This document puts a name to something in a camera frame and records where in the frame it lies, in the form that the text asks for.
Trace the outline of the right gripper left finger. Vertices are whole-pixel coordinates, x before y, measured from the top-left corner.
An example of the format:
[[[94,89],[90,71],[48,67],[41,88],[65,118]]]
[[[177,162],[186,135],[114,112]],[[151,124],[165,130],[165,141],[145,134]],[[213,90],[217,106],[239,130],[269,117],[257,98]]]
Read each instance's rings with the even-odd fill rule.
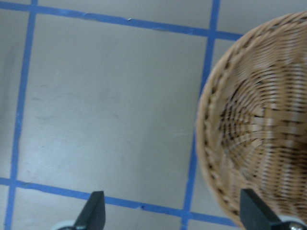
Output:
[[[106,223],[105,196],[103,191],[92,192],[76,219],[74,230],[103,230]]]

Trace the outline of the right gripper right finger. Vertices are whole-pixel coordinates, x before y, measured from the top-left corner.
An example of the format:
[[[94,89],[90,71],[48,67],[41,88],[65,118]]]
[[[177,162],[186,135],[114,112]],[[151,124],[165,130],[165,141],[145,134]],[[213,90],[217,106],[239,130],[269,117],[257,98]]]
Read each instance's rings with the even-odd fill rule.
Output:
[[[288,223],[281,219],[252,190],[240,192],[240,221],[246,230],[286,230]]]

